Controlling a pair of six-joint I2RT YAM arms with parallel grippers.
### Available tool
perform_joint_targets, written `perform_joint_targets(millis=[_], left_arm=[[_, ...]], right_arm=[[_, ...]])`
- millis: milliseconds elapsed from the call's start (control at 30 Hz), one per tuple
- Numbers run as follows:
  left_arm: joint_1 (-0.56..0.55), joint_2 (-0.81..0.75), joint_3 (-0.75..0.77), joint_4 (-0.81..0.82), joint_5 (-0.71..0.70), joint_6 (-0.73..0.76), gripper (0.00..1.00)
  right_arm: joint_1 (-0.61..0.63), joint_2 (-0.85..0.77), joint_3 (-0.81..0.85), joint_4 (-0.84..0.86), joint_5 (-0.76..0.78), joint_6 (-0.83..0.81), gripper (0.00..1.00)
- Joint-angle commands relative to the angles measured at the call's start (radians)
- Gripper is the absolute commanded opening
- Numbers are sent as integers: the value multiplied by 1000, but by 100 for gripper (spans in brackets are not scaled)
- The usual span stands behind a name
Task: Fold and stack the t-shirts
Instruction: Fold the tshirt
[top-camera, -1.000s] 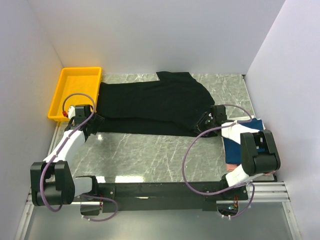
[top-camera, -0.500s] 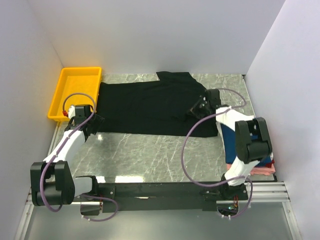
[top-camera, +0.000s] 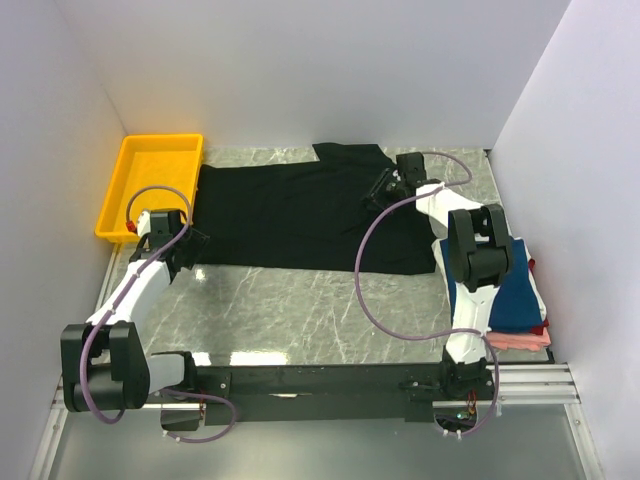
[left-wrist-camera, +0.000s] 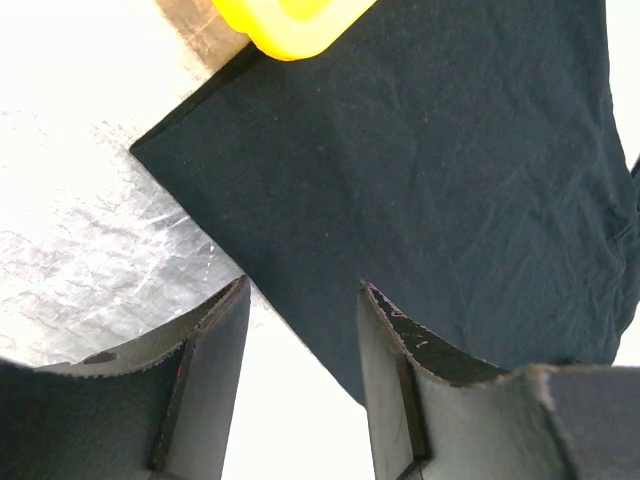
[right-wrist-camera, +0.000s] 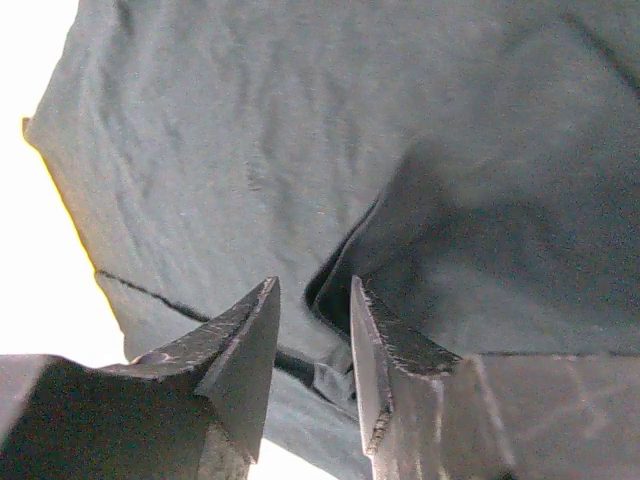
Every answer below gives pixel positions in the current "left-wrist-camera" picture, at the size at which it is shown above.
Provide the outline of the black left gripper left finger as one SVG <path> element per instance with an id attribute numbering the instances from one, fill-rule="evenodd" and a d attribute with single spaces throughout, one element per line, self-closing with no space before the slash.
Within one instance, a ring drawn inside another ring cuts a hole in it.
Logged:
<path id="1" fill-rule="evenodd" d="M 250 283 L 83 361 L 1 364 L 5 479 L 218 479 Z"/>

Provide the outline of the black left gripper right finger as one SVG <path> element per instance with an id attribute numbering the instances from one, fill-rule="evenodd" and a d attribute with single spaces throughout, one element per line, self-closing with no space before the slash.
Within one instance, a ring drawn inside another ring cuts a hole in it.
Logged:
<path id="1" fill-rule="evenodd" d="M 379 479 L 635 479 L 639 372 L 508 371 L 447 343 L 363 284 L 357 327 Z"/>

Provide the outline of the black t-shirt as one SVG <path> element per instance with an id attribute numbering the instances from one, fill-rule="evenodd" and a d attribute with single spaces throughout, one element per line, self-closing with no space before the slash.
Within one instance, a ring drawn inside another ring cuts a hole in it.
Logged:
<path id="1" fill-rule="evenodd" d="M 379 1 L 314 58 L 245 48 L 131 152 L 357 402 L 362 282 L 509 370 L 611 363 L 639 301 L 602 1 Z"/>

